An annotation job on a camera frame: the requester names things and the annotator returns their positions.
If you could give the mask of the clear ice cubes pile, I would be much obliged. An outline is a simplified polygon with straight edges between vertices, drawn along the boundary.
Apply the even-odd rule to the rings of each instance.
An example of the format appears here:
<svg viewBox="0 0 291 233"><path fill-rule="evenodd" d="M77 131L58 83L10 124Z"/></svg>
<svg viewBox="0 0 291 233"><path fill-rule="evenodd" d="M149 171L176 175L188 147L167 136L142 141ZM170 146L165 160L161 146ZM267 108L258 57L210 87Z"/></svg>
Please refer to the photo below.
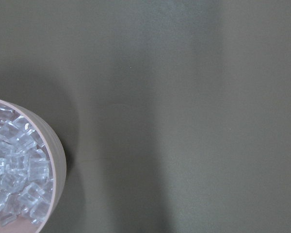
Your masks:
<svg viewBox="0 0 291 233"><path fill-rule="evenodd" d="M52 192L51 163L43 139L23 115L0 105L0 225L19 216L41 224Z"/></svg>

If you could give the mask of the pink bowl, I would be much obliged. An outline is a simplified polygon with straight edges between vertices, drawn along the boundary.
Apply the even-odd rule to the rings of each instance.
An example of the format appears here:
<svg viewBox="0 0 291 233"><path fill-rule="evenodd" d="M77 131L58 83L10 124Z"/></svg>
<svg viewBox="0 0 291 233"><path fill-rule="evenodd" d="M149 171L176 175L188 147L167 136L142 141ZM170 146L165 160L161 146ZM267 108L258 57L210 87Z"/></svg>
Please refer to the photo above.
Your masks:
<svg viewBox="0 0 291 233"><path fill-rule="evenodd" d="M34 226L29 220L19 216L15 221L4 227L0 225L0 233L40 233L53 211L56 209L64 190L66 179L65 151L55 131L40 116L14 103L0 100L0 105L1 104L23 115L37 129L45 143L50 157L54 181L50 207L46 219L40 225Z"/></svg>

